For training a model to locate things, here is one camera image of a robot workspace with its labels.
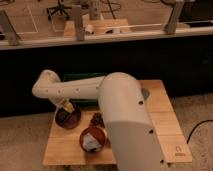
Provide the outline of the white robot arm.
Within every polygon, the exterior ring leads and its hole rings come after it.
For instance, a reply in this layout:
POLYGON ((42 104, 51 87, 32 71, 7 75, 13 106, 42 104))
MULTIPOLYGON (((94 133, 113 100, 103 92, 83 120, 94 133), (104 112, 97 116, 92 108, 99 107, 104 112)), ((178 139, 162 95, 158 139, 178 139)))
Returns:
POLYGON ((44 70, 33 85, 32 93, 59 107, 69 99, 97 100, 118 170, 167 170, 142 88, 133 76, 114 72, 62 82, 55 72, 44 70))

